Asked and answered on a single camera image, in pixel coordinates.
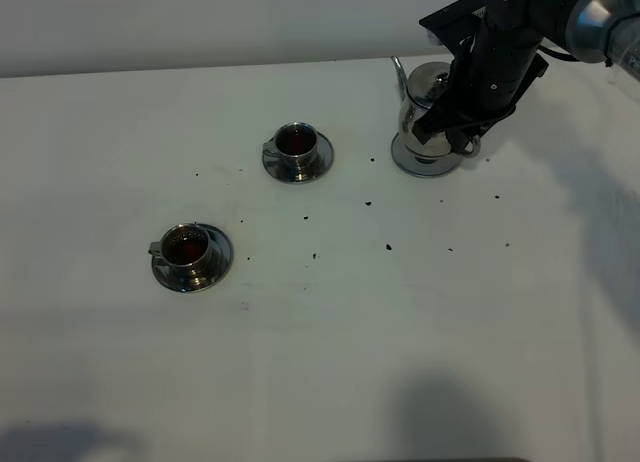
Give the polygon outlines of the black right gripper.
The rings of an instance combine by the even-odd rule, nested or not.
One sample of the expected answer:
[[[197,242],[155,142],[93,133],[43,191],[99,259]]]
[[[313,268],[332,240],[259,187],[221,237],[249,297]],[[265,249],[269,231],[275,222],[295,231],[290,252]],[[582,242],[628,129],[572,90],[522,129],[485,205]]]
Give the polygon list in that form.
[[[454,55],[447,90],[413,123],[420,143],[444,133],[452,154],[508,115],[547,62],[544,39],[563,47],[575,0],[458,0],[419,21]]]

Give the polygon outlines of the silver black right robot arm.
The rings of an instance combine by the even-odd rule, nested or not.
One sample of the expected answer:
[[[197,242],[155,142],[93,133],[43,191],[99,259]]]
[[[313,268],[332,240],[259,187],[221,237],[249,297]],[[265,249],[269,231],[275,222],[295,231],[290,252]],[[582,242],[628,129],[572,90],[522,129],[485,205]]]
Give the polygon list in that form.
[[[639,0],[458,0],[420,24],[454,60],[446,89],[412,133],[420,144],[443,133],[457,154],[509,117],[543,76],[545,40],[561,48],[562,60],[639,74],[629,60],[639,39]]]

